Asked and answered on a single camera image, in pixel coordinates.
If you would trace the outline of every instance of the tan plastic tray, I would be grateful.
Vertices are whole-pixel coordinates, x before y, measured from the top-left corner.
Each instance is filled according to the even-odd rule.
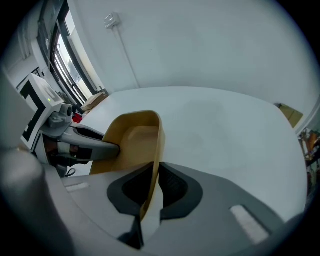
[[[124,170],[154,162],[148,198],[141,207],[142,220],[154,193],[159,164],[164,151],[165,134],[161,118],[151,110],[120,115],[112,122],[102,140],[119,145],[120,153],[114,159],[94,161],[90,175]]]

